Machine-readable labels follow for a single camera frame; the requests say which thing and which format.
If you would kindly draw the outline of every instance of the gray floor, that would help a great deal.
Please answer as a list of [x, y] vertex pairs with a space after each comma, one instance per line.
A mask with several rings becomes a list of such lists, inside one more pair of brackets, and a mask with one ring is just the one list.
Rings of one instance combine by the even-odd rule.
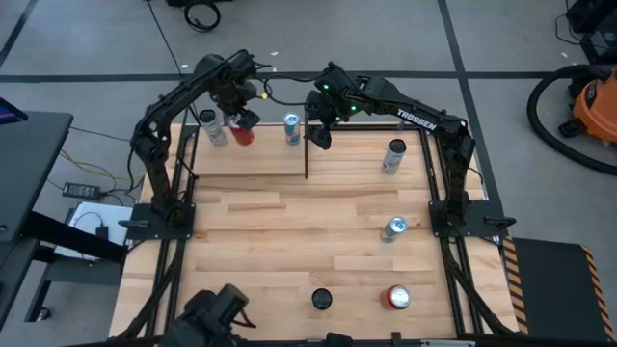
[[[0, 47], [27, 0], [4, 0]], [[191, 31], [182, 12], [152, 0], [183, 70], [207, 53], [227, 55], [247, 48], [278, 71], [316, 71], [333, 60], [350, 70], [454, 71], [437, 0], [236, 0], [222, 3], [221, 26], [210, 34]], [[562, 0], [447, 0], [466, 71], [549, 71], [584, 64], [578, 47], [558, 41], [553, 20]], [[174, 62], [148, 6], [141, 0], [38, 0], [5, 64], [3, 75], [171, 74]], [[401, 92], [467, 117], [458, 80], [391, 79]], [[525, 105], [537, 80], [470, 80], [469, 84], [506, 214], [519, 222], [514, 236], [588, 245], [594, 251], [612, 317], [617, 316], [617, 197], [615, 178], [586, 170], [555, 154], [531, 132]], [[0, 95], [26, 110], [70, 112], [75, 126], [123, 138], [131, 135], [145, 107], [175, 82], [0, 83]], [[302, 101], [310, 85], [274, 81], [275, 95]], [[540, 105], [549, 126], [568, 117], [565, 85], [548, 90]], [[210, 105], [207, 97], [199, 108]], [[280, 121], [293, 108], [253, 101], [266, 121]], [[359, 116], [358, 120], [387, 120]], [[576, 139], [574, 147], [617, 162], [613, 147]], [[79, 160], [126, 176], [128, 147], [71, 131], [67, 150]], [[143, 168], [134, 163], [136, 173]], [[59, 159], [50, 179], [108, 187]], [[56, 219], [78, 201], [45, 185], [36, 209]], [[116, 287], [54, 284], [45, 304], [53, 319], [22, 322], [42, 267], [35, 263], [0, 333], [2, 346], [56, 346], [97, 341], [108, 332]]]

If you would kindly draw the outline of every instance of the wooden table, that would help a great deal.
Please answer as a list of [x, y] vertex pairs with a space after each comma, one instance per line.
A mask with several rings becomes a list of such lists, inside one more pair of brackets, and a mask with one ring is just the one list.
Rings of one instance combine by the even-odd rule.
[[[174, 125], [172, 148], [178, 132]], [[407, 153], [398, 173], [386, 175], [380, 165], [393, 138], [405, 141]], [[437, 158], [434, 139], [429, 140]], [[229, 155], [239, 157], [230, 161]], [[430, 192], [418, 132], [333, 132], [330, 150], [309, 144], [308, 179], [303, 155], [304, 144], [288, 146], [280, 125], [256, 127], [255, 142], [247, 148], [214, 148], [200, 134], [195, 234], [186, 247], [176, 312], [200, 289], [218, 292], [232, 283], [251, 300], [246, 310], [258, 329], [234, 327], [248, 339], [324, 338], [327, 332], [376, 339], [390, 338], [394, 331], [403, 338], [454, 337], [441, 250], [427, 209]], [[168, 163], [171, 172], [174, 160]], [[439, 169], [437, 174], [443, 196]], [[482, 199], [479, 178], [472, 172], [467, 189], [473, 199]], [[150, 197], [146, 183], [142, 200]], [[380, 231], [396, 215], [409, 221], [410, 230], [385, 244]], [[516, 330], [497, 247], [476, 238], [466, 242], [478, 292]], [[125, 329], [150, 294], [159, 245], [145, 242], [127, 258], [110, 335]], [[394, 284], [410, 290], [407, 309], [381, 307], [380, 293]], [[314, 309], [310, 301], [319, 287], [334, 296], [325, 311]], [[471, 332], [460, 287], [459, 293]], [[164, 299], [161, 307], [166, 306]], [[159, 333], [165, 312], [159, 309]]]

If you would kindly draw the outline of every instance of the metal bracket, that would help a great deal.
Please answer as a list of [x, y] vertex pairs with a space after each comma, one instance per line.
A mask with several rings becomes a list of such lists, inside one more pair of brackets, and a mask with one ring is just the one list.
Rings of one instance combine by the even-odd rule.
[[133, 206], [131, 221], [149, 221], [148, 227], [129, 227], [126, 238], [132, 240], [186, 240], [193, 236], [195, 205], [185, 206], [185, 224], [178, 228], [169, 228], [158, 213], [152, 211], [149, 203]]
[[430, 201], [428, 203], [429, 213], [433, 232], [437, 237], [454, 236], [507, 236], [506, 229], [517, 222], [511, 217], [503, 217], [497, 204], [490, 200], [474, 200], [469, 203], [467, 213], [467, 223], [453, 230], [441, 217], [443, 211], [443, 201]]

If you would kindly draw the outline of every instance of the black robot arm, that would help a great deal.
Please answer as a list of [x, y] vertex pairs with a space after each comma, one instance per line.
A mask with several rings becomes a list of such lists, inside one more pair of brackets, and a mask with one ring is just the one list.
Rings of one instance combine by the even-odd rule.
[[324, 149], [332, 143], [330, 127], [360, 111], [392, 115], [435, 134], [442, 145], [449, 184], [441, 219], [451, 228], [465, 224], [469, 210], [465, 180], [475, 148], [465, 120], [403, 95], [384, 78], [357, 76], [352, 80], [333, 63], [315, 81], [315, 87], [319, 92], [308, 94], [305, 109], [308, 119], [320, 120], [322, 126], [311, 128], [308, 138]]
[[172, 120], [203, 93], [209, 92], [225, 117], [239, 115], [238, 125], [250, 129], [259, 117], [244, 109], [247, 101], [256, 97], [256, 88], [247, 79], [256, 74], [253, 55], [240, 50], [223, 59], [209, 54], [195, 67], [195, 72], [159, 101], [146, 108], [146, 114], [135, 126], [131, 147], [144, 162], [153, 190], [152, 209], [170, 228], [181, 227], [185, 222], [185, 209], [171, 192], [165, 170], [171, 143]]

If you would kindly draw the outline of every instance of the black mat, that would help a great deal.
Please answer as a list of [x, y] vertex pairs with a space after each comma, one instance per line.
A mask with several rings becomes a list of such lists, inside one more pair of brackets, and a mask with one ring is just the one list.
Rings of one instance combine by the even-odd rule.
[[556, 242], [512, 240], [521, 282], [519, 297], [524, 302], [530, 336], [614, 341], [589, 249]]

